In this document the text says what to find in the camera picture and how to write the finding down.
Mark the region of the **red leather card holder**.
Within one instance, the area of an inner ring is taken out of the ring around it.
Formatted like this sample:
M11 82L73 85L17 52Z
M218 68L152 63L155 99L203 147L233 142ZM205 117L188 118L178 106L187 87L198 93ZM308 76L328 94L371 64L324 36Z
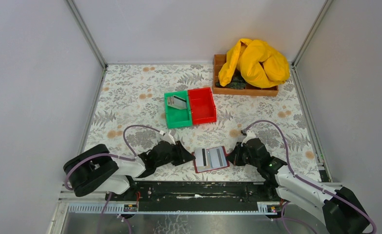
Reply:
M195 157L193 164L195 173L204 173L230 166L224 146L215 148L196 148L193 152Z

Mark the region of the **green plastic bin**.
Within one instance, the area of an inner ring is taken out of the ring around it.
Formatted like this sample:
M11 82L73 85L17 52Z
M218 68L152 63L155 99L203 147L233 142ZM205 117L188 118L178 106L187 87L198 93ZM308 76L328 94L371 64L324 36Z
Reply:
M168 105L168 98L178 96L186 101L186 109L180 110ZM192 115L189 104L188 92L177 91L164 94L164 104L165 104L165 119L168 129L183 128L192 126Z

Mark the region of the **red plastic bin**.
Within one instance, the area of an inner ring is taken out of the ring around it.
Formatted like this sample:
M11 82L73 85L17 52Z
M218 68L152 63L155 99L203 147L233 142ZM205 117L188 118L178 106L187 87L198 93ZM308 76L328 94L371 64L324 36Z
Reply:
M190 89L187 92L193 125L217 122L217 111L211 88Z

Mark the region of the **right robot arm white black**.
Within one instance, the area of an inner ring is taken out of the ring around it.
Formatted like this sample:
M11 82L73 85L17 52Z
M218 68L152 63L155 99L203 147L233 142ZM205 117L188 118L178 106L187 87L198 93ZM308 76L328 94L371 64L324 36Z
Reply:
M331 234L361 234L370 225L366 211L350 189L334 189L292 172L288 163L271 156L258 138L237 142L227 160L236 166L255 167L280 198L313 215Z

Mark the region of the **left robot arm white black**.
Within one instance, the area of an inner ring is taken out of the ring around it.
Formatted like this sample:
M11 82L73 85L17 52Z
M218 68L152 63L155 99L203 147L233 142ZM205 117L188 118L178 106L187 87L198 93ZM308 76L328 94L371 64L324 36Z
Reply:
M133 187L133 178L148 177L169 163L179 166L194 159L180 141L160 141L135 158L112 154L105 144L98 144L65 163L64 186L77 197L98 189L121 195Z

